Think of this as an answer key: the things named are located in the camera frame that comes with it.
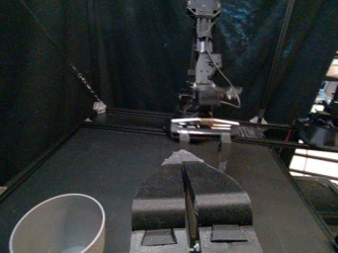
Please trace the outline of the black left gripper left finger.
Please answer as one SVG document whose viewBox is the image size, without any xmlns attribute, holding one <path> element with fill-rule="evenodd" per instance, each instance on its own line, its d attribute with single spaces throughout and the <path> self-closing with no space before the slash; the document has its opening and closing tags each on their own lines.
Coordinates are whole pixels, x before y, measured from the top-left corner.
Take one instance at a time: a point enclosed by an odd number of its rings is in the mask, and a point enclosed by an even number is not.
<svg viewBox="0 0 338 253">
<path fill-rule="evenodd" d="M 177 151 L 143 181 L 132 203 L 134 230 L 185 227 L 181 167 L 189 156 L 186 150 Z"/>
</svg>

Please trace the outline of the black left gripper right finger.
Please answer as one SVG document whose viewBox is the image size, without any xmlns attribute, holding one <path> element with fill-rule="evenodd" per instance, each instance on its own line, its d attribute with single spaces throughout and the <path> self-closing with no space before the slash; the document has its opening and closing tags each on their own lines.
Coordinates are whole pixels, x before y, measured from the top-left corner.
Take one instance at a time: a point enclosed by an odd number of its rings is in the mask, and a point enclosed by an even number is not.
<svg viewBox="0 0 338 253">
<path fill-rule="evenodd" d="M 190 248 L 249 248 L 253 209 L 238 182 L 190 152 L 181 158 Z"/>
</svg>

